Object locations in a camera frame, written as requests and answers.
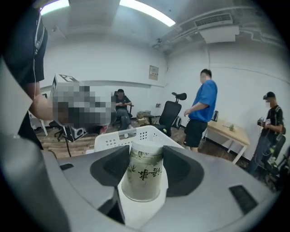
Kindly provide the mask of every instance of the tabletop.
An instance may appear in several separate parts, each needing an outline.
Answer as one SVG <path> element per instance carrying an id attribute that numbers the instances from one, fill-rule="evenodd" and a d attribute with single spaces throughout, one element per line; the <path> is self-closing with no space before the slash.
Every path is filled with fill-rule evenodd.
<path id="1" fill-rule="evenodd" d="M 244 129 L 240 126 L 234 125 L 234 131 L 230 131 L 228 128 L 230 125 L 231 123 L 219 119 L 218 121 L 210 121 L 208 123 L 208 128 L 229 139 L 234 139 L 243 145 L 249 146 L 250 141 Z"/>

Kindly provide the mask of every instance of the man in blue shirt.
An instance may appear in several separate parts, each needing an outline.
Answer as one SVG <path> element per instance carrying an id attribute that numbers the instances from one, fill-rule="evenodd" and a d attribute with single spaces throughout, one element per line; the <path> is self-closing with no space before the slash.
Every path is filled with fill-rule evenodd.
<path id="1" fill-rule="evenodd" d="M 201 71 L 200 82 L 202 85 L 192 107 L 184 112 L 184 117 L 188 115 L 190 119 L 184 131 L 186 134 L 184 145 L 189 146 L 192 151 L 196 152 L 203 132 L 213 116 L 218 94 L 218 88 L 212 80 L 210 70 L 204 69 Z"/>

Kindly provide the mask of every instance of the gray pants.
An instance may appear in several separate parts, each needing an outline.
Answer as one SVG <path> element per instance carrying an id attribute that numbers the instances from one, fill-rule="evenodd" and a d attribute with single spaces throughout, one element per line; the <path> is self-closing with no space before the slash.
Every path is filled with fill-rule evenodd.
<path id="1" fill-rule="evenodd" d="M 129 117 L 129 113 L 126 109 L 118 109 L 116 112 L 117 117 L 121 117 L 121 127 L 120 130 L 126 130 L 128 126 L 131 124 L 131 120 Z"/>
<path id="2" fill-rule="evenodd" d="M 261 160 L 269 159 L 270 155 L 265 155 L 269 147 L 274 144 L 275 140 L 276 136 L 274 134 L 269 133 L 267 136 L 260 136 L 254 156 L 246 168 L 249 174 L 253 174 L 255 172 Z"/>

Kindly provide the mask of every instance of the blue t-shirt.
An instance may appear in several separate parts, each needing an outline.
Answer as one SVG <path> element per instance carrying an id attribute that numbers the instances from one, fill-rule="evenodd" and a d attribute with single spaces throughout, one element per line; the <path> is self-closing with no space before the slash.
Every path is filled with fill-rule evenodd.
<path id="1" fill-rule="evenodd" d="M 216 106 L 218 94 L 218 87 L 213 80 L 207 80 L 198 90 L 193 106 L 200 102 L 208 105 L 207 108 L 194 111 L 188 115 L 190 119 L 195 119 L 199 121 L 209 122 L 213 116 L 214 108 Z"/>

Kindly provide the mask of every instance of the white wall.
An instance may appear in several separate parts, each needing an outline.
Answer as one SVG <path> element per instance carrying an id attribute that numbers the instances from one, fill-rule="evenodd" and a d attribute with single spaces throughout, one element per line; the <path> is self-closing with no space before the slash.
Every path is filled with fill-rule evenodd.
<path id="1" fill-rule="evenodd" d="M 285 49 L 259 42 L 237 41 L 211 44 L 208 51 L 213 80 L 218 87 L 216 110 L 220 119 L 242 126 L 248 134 L 251 146 L 244 153 L 248 159 L 252 158 L 258 141 L 260 127 L 256 121 L 261 116 L 265 118 L 268 111 L 262 97 L 268 91 L 276 94 L 287 129 L 281 159 L 281 154 L 290 146 L 290 69 Z M 207 49 L 202 44 L 172 54 L 169 58 L 165 97 L 171 97 L 173 91 L 187 93 L 187 100 L 180 102 L 184 126 L 187 120 L 182 114 L 191 107 L 200 87 L 199 73 L 203 68 L 208 68 L 208 64 Z M 208 138 L 229 146 L 227 139 L 215 133 L 209 132 Z M 236 145 L 233 151 L 238 152 L 240 148 Z"/>
<path id="2" fill-rule="evenodd" d="M 149 66 L 159 68 L 158 80 L 149 79 Z M 90 83 L 91 91 L 114 92 L 119 88 L 133 102 L 133 117 L 138 111 L 151 110 L 161 103 L 167 70 L 165 56 L 151 48 L 110 38 L 75 36 L 48 45 L 44 57 L 44 76 L 40 86 L 50 86 L 55 73 L 71 75 Z"/>

